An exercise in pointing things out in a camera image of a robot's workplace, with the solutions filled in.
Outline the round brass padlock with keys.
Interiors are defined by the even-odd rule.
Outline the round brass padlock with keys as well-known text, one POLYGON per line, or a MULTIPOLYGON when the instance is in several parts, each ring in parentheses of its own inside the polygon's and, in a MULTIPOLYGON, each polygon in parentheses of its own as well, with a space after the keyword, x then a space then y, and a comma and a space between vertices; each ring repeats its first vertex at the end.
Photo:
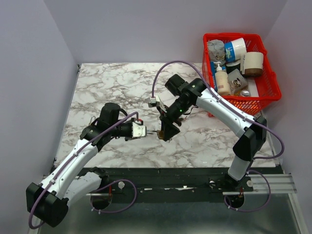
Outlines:
POLYGON ((158 139, 161 139, 161 140, 164 139, 164 133, 162 130, 147 130, 146 132, 147 134, 150 134, 150 135, 156 134, 158 139))

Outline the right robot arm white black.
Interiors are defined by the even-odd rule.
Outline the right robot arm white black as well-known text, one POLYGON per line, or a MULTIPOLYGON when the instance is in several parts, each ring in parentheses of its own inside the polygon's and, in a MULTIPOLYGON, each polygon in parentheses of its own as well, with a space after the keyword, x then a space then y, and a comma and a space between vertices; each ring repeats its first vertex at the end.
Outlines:
POLYGON ((228 101, 213 89, 208 89, 199 78, 186 82, 175 74, 165 83, 165 87, 176 97, 176 100, 169 107, 158 108, 161 121, 158 138, 168 141, 177 135, 180 132, 181 116, 191 106, 197 106, 211 113, 238 137, 238 142, 233 147, 235 157, 228 169, 228 176, 224 179, 224 185, 228 190, 237 190, 242 185, 242 178, 254 155, 266 141, 266 130, 261 128, 262 125, 267 124, 266 119, 254 118, 232 104, 226 107, 228 101))

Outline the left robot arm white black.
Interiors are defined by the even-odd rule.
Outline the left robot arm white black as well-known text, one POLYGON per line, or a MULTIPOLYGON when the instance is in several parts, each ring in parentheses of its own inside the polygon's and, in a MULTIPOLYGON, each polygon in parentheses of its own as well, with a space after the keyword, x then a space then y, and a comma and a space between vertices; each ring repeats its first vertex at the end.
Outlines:
POLYGON ((39 184, 31 183, 26 189, 26 205, 30 213, 28 225, 37 229, 41 224, 33 225, 33 217, 42 224, 57 226, 65 218, 74 200, 90 191, 104 192, 108 180, 100 175, 89 174, 83 183, 73 185, 78 173, 87 162, 114 138, 125 140, 139 139, 147 135, 147 127, 133 112, 123 119, 119 114, 125 111, 116 103, 106 103, 97 117, 82 130, 77 143, 65 160, 39 184))

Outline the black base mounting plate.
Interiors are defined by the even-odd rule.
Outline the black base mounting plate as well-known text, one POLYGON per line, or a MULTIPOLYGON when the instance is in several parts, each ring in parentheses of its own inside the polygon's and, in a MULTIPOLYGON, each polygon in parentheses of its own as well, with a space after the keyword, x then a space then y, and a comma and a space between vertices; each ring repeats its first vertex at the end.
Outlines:
POLYGON ((240 182, 226 180, 227 168, 83 168, 77 175, 81 180, 87 173, 100 178, 100 187, 115 180, 126 179, 120 189, 112 185, 112 202, 178 203, 221 202, 224 193, 239 195, 252 192, 251 179, 240 182))

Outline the lotion pump bottle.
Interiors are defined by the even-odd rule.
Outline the lotion pump bottle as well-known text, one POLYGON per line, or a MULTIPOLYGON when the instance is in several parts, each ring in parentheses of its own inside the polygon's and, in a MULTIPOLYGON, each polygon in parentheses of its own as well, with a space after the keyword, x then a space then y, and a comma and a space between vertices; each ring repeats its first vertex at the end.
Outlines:
POLYGON ((217 86, 217 93, 221 96, 228 96, 231 92, 228 82, 228 74, 222 70, 221 62, 214 62, 216 67, 215 80, 217 86))

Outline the printed grey cup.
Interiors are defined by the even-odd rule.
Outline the printed grey cup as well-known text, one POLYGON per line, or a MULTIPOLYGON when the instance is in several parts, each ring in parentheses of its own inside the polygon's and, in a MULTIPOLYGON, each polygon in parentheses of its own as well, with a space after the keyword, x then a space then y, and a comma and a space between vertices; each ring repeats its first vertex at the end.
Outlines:
POLYGON ((235 69, 228 74, 228 80, 232 95, 248 85, 247 79, 242 76, 238 69, 235 69))

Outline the blue white paper cup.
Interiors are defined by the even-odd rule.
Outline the blue white paper cup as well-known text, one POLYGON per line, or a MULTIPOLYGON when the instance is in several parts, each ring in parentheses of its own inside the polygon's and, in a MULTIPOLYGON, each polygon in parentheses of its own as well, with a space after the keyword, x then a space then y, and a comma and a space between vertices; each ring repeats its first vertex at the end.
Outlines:
POLYGON ((224 48, 227 62, 239 60, 245 53, 247 53, 246 44, 243 38, 238 38, 225 43, 224 48))

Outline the red plastic basket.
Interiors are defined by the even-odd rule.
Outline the red plastic basket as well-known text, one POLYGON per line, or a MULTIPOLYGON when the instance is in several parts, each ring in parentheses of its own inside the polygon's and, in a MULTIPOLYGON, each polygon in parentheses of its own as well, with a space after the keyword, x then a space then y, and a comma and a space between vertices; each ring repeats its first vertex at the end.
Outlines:
POLYGON ((282 94, 272 71, 267 50, 257 34, 207 33, 203 36, 204 52, 202 73, 207 83, 214 88, 221 65, 212 65, 212 60, 222 61, 226 70, 226 84, 230 94, 224 94, 228 102, 249 115, 256 115, 282 94))

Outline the aluminium rail frame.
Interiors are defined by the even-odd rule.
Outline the aluminium rail frame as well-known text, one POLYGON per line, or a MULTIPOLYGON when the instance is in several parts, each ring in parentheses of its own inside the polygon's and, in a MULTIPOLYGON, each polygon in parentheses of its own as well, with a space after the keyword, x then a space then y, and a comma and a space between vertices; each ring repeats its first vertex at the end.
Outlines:
MULTIPOLYGON (((75 178, 72 184, 75 186, 79 183, 83 183, 89 174, 96 176, 94 173, 87 173, 87 175, 84 176, 81 180, 75 178)), ((261 169, 257 172, 250 171, 245 177, 249 177, 251 179, 253 191, 245 192, 239 195, 230 195, 229 193, 224 193, 223 200, 220 203, 224 203, 229 209, 234 211, 249 212, 250 209, 247 207, 246 203, 251 199, 255 199, 257 195, 266 195, 268 197, 268 201, 271 201, 273 197, 277 195, 288 195, 300 232, 303 234, 308 232, 295 196, 297 190, 294 184, 294 180, 290 174, 280 174, 277 170, 261 169)), ((132 181, 119 179, 87 193, 86 195, 89 196, 91 200, 92 210, 100 214, 107 213, 109 211, 109 205, 115 204, 112 202, 112 185, 115 184, 120 189, 122 189, 124 188, 126 182, 132 184, 132 181)), ((70 206, 72 206, 79 199, 74 200, 70 206)), ((135 203, 137 202, 133 199, 129 204, 125 204, 125 207, 130 208, 135 203)))

